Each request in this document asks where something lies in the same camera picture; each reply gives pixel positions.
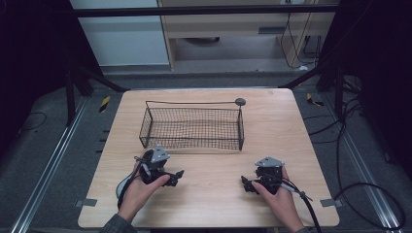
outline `person's right hand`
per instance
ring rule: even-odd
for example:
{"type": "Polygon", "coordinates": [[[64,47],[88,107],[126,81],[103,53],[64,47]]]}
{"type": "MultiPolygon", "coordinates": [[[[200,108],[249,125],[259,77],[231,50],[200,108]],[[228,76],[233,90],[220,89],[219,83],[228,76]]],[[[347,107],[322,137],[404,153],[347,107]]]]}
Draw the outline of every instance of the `person's right hand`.
{"type": "MultiPolygon", "coordinates": [[[[285,166],[282,168],[282,176],[288,179],[285,166]]],[[[302,221],[297,214],[296,206],[293,202],[292,193],[283,187],[279,187],[275,195],[270,193],[260,183],[252,182],[258,193],[269,205],[273,215],[278,218],[290,232],[296,232],[304,228],[302,221]]]]}

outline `wooden table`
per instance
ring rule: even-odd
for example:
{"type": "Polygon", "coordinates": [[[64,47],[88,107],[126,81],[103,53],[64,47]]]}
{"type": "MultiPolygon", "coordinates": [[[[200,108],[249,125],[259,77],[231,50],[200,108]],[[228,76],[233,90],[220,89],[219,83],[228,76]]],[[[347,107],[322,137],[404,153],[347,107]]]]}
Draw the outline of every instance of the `wooden table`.
{"type": "MultiPolygon", "coordinates": [[[[246,99],[242,107],[245,127],[243,150],[168,150],[167,172],[185,170],[176,187],[160,188],[133,220],[143,228],[162,227],[273,227],[281,223],[263,199],[245,192],[240,176],[255,179],[254,163],[272,156],[286,163],[291,180],[314,201],[320,225],[339,222],[334,207],[323,208],[330,198],[318,159],[307,135],[293,94],[288,89],[183,89],[138,90],[123,95],[87,198],[79,225],[102,227],[117,212],[116,187],[131,172],[134,156],[145,151],[139,133],[146,100],[222,102],[246,99]]],[[[305,225],[313,225],[305,204],[293,195],[305,225]]]]}

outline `wire basket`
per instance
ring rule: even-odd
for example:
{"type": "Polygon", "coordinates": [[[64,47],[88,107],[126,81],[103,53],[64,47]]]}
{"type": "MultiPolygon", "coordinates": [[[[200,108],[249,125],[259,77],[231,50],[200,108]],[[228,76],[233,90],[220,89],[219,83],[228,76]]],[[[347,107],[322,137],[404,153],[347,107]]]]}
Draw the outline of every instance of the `wire basket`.
{"type": "Polygon", "coordinates": [[[146,101],[140,141],[143,148],[161,145],[169,149],[242,150],[245,141],[242,106],[245,104],[242,98],[218,103],[146,101]]]}

